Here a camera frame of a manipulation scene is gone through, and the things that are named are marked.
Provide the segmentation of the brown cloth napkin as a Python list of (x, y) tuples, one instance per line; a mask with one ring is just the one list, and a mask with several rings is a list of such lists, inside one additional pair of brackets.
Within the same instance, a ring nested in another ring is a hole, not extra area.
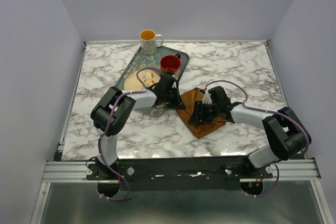
[(184, 109), (177, 109), (177, 114), (189, 129), (189, 131), (198, 139), (203, 138), (210, 133), (216, 131), (217, 129), (223, 127), (226, 124), (226, 121), (215, 121), (211, 124), (197, 124), (191, 125), (188, 123), (192, 113), (194, 111), (195, 102), (202, 101), (203, 94), (201, 93), (200, 88), (194, 88), (189, 90), (181, 95), (182, 102), (185, 105)]

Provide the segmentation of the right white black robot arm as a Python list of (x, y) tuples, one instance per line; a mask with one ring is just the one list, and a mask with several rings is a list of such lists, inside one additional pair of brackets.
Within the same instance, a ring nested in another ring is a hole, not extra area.
[(264, 166), (286, 161), (299, 152), (306, 152), (311, 144), (309, 133), (289, 107), (269, 111), (252, 108), (245, 102), (232, 103), (221, 86), (203, 90), (201, 93), (203, 100), (195, 102), (188, 124), (207, 125), (222, 119), (265, 131), (268, 143), (243, 158), (241, 171), (246, 177), (255, 177)]

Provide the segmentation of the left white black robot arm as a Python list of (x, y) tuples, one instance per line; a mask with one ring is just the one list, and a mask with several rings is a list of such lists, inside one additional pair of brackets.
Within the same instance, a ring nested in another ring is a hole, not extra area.
[(111, 87), (92, 110), (90, 117), (99, 132), (96, 167), (104, 179), (123, 178), (116, 170), (117, 138), (131, 112), (142, 108), (163, 106), (168, 109), (184, 109), (179, 92), (179, 81), (163, 73), (157, 83), (140, 90), (124, 91)]

